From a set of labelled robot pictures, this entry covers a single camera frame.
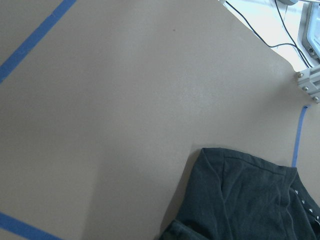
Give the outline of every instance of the metal bracket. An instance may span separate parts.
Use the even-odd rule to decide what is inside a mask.
[[[317,104],[320,103],[320,65],[299,72],[298,85]]]

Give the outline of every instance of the folded cloth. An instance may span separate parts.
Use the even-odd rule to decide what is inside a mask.
[[[319,216],[295,167],[203,148],[160,240],[320,240]]]

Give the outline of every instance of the black cable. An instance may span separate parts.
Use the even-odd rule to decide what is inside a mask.
[[[289,31],[288,31],[288,29],[287,29],[287,27],[286,27],[286,25],[285,25],[285,22],[284,22],[284,20],[283,20],[283,18],[282,18],[282,16],[281,16],[281,13],[280,13],[280,10],[279,10],[278,4],[277,4],[277,0],[274,0],[274,3],[275,3],[275,6],[276,6],[276,10],[278,11],[279,17],[280,17],[280,19],[281,19],[282,25],[283,25],[283,27],[284,27],[284,30],[285,30],[286,33],[288,34],[289,38],[292,40],[292,42],[293,42],[293,44],[295,45],[296,49],[298,49],[298,52],[299,52],[299,54],[300,54],[300,57],[301,57],[302,59],[303,59],[303,57],[305,58],[305,61],[306,61],[307,64],[308,64],[307,67],[310,66],[310,67],[312,68],[312,66],[311,66],[311,64],[308,62],[306,56],[301,52],[301,50],[298,48],[295,40],[294,40],[294,39],[292,38],[292,36],[290,35],[290,33],[289,33]]]
[[[238,11],[234,6],[232,6],[228,1],[225,1],[225,3],[228,4],[233,10],[235,10],[235,11],[245,20],[245,22],[248,24],[248,26],[249,26],[250,29],[253,31],[253,33],[254,33],[265,45],[267,45],[269,48],[276,48],[276,47],[279,47],[279,46],[289,45],[289,46],[295,47],[295,48],[298,50],[298,52],[301,53],[301,54],[304,56],[305,60],[307,60],[307,58],[306,58],[306,56],[303,54],[303,52],[302,52],[296,45],[294,45],[294,44],[292,44],[292,43],[280,43],[280,44],[277,44],[277,45],[274,45],[274,46],[269,45],[268,43],[266,43],[266,41],[256,32],[256,30],[251,26],[251,24],[248,22],[248,20],[246,19],[246,17],[245,17],[241,12],[239,12],[239,11]],[[309,66],[307,65],[307,63],[304,61],[303,58],[302,58],[302,61],[303,61],[303,63],[304,63],[307,67],[309,67]]]

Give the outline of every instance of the blue tape strip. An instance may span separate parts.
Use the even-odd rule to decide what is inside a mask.
[[[295,136],[293,157],[292,157],[292,165],[291,165],[291,167],[293,167],[293,168],[295,168],[297,166],[297,159],[298,159],[298,153],[299,153],[299,144],[300,144],[300,136],[301,136],[301,131],[302,131],[302,125],[304,123],[304,118],[305,118],[306,111],[310,107],[311,107],[311,105],[303,106],[303,108],[301,110],[301,113],[300,113],[298,128],[296,130],[296,136]]]
[[[1,212],[0,228],[29,240],[62,240]]]
[[[0,83],[19,65],[28,53],[40,42],[50,29],[71,8],[76,0],[64,0],[49,15],[40,26],[12,53],[12,55],[0,66]]]

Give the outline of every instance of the blue tape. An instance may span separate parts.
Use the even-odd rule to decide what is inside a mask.
[[[0,83],[19,65],[28,53],[40,42],[50,29],[71,8],[76,0],[64,0],[60,5],[34,30],[33,33],[12,53],[0,66]]]
[[[292,157],[292,165],[291,165],[291,167],[293,167],[293,168],[295,168],[297,166],[297,159],[298,159],[298,153],[299,153],[299,145],[300,145],[300,136],[301,136],[301,131],[302,131],[302,125],[304,123],[304,118],[305,118],[306,111],[310,107],[311,107],[311,105],[303,106],[303,108],[301,110],[301,113],[300,113],[298,128],[296,130],[296,136],[295,136],[293,157]]]
[[[29,240],[62,240],[1,212],[0,228]]]

